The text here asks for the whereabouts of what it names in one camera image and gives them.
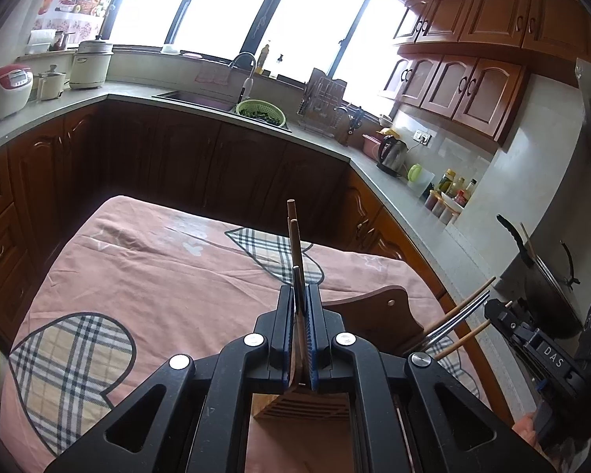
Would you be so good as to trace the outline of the person's right hand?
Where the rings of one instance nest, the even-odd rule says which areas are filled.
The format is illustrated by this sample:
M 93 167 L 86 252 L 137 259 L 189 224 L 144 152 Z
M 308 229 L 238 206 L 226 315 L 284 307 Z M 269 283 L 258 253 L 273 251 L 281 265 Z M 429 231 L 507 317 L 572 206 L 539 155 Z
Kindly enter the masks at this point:
M 541 453 L 542 449 L 538 444 L 538 437 L 534 426 L 534 416 L 534 412 L 526 413 L 517 423 L 513 424 L 511 429 L 527 444 L 534 447 L 537 452 Z

